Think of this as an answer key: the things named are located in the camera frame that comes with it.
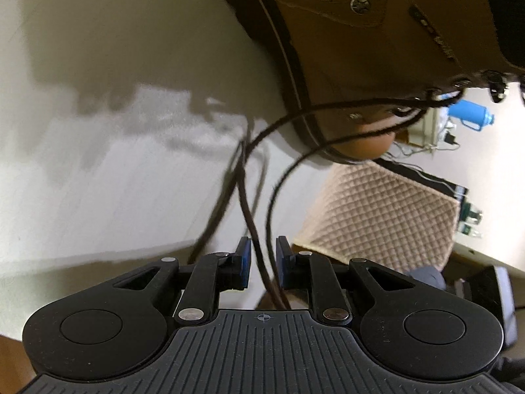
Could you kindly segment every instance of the boot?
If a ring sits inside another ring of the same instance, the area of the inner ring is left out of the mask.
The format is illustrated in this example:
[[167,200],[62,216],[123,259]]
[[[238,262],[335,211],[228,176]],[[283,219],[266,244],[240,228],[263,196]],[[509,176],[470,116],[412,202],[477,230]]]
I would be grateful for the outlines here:
[[[288,111],[342,103],[295,123],[311,147],[400,122],[397,108],[350,110],[344,101],[424,99],[429,90],[477,87],[501,102],[508,81],[525,84],[525,0],[227,1],[279,68]],[[393,138],[337,145],[325,157],[339,163],[373,159]]]

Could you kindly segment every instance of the wooden floor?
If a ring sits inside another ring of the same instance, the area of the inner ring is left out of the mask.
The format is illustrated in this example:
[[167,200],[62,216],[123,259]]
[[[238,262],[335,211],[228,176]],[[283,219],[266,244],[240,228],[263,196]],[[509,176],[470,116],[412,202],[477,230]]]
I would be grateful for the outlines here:
[[0,336],[0,394],[18,392],[34,376],[22,343]]

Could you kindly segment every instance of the white wall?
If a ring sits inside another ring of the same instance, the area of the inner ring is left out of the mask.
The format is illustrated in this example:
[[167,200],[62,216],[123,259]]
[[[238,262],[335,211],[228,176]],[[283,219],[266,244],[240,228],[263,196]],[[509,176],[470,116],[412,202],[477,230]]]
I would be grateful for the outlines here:
[[488,91],[469,90],[466,99],[487,106],[495,123],[481,132],[459,126],[457,151],[413,155],[406,161],[470,189],[469,201],[484,212],[482,239],[460,235],[467,247],[525,271],[525,107],[516,84],[500,104]]
[[[282,115],[271,64],[224,0],[0,0],[0,334],[19,338],[45,303],[187,252],[247,126]],[[302,149],[284,130],[250,163],[252,198],[267,165],[260,227]],[[295,234],[325,174],[297,171],[276,235]],[[209,250],[244,233],[233,205]],[[223,303],[252,307],[261,292],[254,265],[248,293]]]

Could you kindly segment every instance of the blue jug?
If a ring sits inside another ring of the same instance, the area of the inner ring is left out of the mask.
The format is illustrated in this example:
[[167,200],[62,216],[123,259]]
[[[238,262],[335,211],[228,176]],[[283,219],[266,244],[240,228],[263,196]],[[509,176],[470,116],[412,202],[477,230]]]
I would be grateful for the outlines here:
[[[461,100],[448,108],[448,115],[461,120],[461,124],[476,132],[481,132],[483,127],[494,124],[494,115],[487,108],[474,102]],[[475,127],[466,124],[474,123]]]

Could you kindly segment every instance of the beige quilted pad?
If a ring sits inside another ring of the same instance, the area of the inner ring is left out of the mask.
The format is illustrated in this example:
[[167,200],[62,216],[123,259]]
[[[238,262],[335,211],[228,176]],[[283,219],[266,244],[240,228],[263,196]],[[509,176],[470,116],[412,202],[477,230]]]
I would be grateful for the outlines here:
[[334,164],[294,243],[343,263],[442,270],[458,215],[454,198],[375,163]]

